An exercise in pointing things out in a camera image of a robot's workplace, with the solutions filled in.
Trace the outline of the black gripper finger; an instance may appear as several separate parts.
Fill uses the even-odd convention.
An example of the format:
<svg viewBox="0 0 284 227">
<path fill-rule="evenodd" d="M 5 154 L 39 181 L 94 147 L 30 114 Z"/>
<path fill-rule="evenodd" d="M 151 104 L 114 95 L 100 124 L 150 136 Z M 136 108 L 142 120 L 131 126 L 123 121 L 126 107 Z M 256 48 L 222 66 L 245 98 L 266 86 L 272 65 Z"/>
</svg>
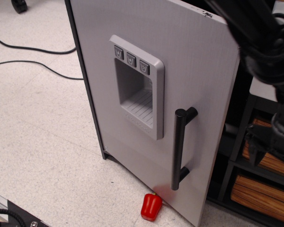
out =
<svg viewBox="0 0 284 227">
<path fill-rule="evenodd" d="M 266 147 L 255 141 L 250 142 L 249 144 L 249 162 L 252 166 L 257 166 L 266 154 Z"/>
</svg>

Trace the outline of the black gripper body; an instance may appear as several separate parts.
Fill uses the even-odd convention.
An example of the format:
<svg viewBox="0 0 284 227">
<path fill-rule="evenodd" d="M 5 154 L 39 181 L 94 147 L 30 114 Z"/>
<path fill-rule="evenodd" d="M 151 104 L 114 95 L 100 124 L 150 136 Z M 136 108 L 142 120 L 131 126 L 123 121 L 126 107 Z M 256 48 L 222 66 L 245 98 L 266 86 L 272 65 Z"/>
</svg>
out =
<svg viewBox="0 0 284 227">
<path fill-rule="evenodd" d="M 271 119 L 271 126 L 250 124 L 246 128 L 245 140 L 255 141 L 266 147 L 269 153 L 284 162 L 284 113 L 276 113 Z"/>
</svg>

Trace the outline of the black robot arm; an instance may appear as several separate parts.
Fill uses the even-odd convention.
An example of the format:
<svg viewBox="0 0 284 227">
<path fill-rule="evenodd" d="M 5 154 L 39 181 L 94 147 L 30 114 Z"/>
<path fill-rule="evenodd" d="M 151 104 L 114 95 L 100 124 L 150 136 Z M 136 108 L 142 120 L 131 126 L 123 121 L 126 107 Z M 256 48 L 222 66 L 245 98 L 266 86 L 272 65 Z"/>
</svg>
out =
<svg viewBox="0 0 284 227">
<path fill-rule="evenodd" d="M 278 108 L 270 127 L 247 127 L 249 160 L 256 166 L 271 154 L 284 161 L 284 14 L 272 13 L 263 0 L 210 0 L 208 5 L 226 20 L 248 72 L 275 89 Z"/>
</svg>

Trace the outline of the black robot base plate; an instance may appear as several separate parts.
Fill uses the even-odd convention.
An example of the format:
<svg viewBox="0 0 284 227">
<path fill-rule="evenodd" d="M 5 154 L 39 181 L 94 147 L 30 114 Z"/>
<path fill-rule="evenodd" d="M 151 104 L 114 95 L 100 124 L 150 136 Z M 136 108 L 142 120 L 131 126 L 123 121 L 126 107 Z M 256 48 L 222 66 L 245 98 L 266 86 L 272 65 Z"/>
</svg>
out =
<svg viewBox="0 0 284 227">
<path fill-rule="evenodd" d="M 22 209 L 18 205 L 14 204 L 11 201 L 7 201 L 8 210 L 16 213 L 19 215 L 27 227 L 49 227 L 47 223 L 43 222 L 39 218 L 35 217 L 31 213 L 27 212 L 26 210 Z"/>
</svg>

